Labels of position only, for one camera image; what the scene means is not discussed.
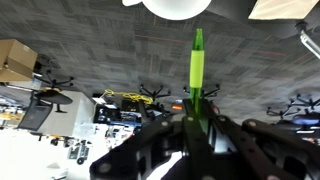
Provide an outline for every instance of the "chair wheel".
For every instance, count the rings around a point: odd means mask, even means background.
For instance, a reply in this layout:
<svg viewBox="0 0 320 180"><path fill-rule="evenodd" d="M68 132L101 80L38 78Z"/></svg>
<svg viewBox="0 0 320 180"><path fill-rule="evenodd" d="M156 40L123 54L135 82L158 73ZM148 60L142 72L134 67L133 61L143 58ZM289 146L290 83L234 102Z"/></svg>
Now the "chair wheel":
<svg viewBox="0 0 320 180"><path fill-rule="evenodd" d="M84 163L84 158L77 159L77 164L82 165Z"/></svg>

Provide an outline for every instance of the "gray carpet ceiling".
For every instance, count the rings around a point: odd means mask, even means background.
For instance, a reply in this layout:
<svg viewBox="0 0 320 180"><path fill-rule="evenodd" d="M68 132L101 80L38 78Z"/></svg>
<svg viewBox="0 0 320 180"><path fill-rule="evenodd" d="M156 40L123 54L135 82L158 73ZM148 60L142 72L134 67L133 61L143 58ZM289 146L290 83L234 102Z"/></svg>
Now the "gray carpet ceiling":
<svg viewBox="0 0 320 180"><path fill-rule="evenodd" d="M60 66L55 77L76 78L87 96L109 88L138 92L165 86L172 97L185 98L193 35L205 39L204 89L221 85L215 103L240 122L273 120L269 105L285 108L297 92L320 97L320 61L298 36L280 40L211 12L185 21L169 21L142 4L124 7L121 0L11 0L0 2L0 38L18 39ZM315 42L320 34L314 30ZM28 93L0 89L24 102Z"/></svg>

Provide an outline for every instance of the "yellow cable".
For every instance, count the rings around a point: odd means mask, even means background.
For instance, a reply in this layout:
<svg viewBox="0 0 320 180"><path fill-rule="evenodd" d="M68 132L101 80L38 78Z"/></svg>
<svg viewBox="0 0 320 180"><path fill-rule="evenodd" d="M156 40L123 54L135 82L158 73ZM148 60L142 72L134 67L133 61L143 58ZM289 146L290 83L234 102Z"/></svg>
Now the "yellow cable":
<svg viewBox="0 0 320 180"><path fill-rule="evenodd" d="M114 92L111 89L106 89L105 91L106 95L112 96L112 95L122 95L125 98L130 98L134 101L143 100L145 104L151 104L152 98L145 97L137 93L128 93L128 92Z"/></svg>

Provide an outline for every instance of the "cardboard box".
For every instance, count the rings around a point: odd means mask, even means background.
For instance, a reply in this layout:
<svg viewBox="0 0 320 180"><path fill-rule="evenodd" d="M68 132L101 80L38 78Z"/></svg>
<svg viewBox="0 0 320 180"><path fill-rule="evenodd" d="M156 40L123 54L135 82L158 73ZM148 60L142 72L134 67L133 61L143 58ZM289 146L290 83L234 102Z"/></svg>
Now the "cardboard box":
<svg viewBox="0 0 320 180"><path fill-rule="evenodd" d="M0 82L30 81L37 56L15 39L0 40Z"/></svg>

